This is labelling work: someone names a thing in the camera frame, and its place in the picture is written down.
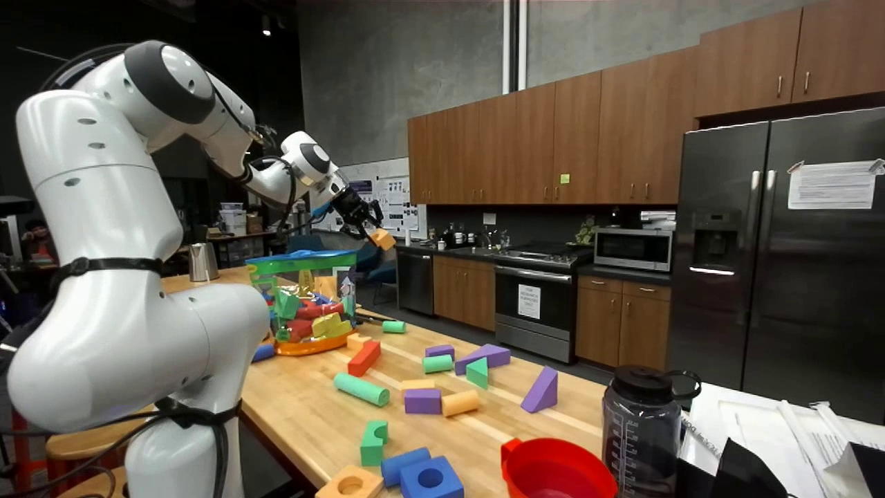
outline lower cabinet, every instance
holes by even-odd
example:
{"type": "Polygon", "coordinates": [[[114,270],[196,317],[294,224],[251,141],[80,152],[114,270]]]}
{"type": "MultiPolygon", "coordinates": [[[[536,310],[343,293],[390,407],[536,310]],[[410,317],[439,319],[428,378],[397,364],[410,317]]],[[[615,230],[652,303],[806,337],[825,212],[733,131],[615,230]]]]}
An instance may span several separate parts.
{"type": "Polygon", "coordinates": [[[434,313],[495,332],[495,265],[463,259],[434,259],[434,313]]]}
{"type": "Polygon", "coordinates": [[[622,279],[578,279],[576,357],[601,366],[663,369],[670,288],[622,279]]]}

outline microwave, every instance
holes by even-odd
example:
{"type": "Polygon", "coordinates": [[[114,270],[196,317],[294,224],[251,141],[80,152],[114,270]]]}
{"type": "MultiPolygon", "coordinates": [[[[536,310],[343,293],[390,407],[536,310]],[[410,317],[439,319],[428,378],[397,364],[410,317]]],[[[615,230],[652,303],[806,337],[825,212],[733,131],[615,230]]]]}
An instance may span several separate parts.
{"type": "Polygon", "coordinates": [[[670,275],[672,238],[672,227],[601,227],[592,264],[670,275]]]}

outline blue block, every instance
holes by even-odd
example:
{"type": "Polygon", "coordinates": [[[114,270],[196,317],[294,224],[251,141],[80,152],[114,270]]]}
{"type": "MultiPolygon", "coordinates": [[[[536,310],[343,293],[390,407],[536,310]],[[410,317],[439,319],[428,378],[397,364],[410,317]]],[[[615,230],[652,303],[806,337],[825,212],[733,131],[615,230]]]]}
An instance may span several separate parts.
{"type": "Polygon", "coordinates": [[[405,498],[466,498],[466,484],[445,456],[398,470],[405,498]]]}
{"type": "Polygon", "coordinates": [[[415,465],[415,462],[432,462],[432,452],[413,449],[406,455],[390,456],[381,462],[384,488],[398,488],[398,470],[415,465]]]}

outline backsplash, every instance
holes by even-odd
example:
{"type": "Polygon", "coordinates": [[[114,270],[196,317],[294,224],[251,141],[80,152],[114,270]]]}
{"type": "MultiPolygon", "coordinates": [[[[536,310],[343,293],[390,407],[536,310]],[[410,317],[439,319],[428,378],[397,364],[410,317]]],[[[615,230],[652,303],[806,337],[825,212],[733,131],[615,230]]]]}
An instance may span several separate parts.
{"type": "Polygon", "coordinates": [[[587,220],[607,221],[637,221],[639,209],[611,205],[481,205],[481,209],[428,209],[432,234],[439,235],[445,227],[477,234],[479,242],[488,230],[503,230],[509,245],[565,245],[572,242],[587,220]]]}

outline oven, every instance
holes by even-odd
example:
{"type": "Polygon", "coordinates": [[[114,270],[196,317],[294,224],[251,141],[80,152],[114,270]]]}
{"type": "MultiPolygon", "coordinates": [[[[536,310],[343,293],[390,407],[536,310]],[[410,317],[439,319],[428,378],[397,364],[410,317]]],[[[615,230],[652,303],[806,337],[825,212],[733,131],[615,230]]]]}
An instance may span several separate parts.
{"type": "Polygon", "coordinates": [[[495,340],[571,364],[576,303],[572,270],[495,265],[495,340]]]}

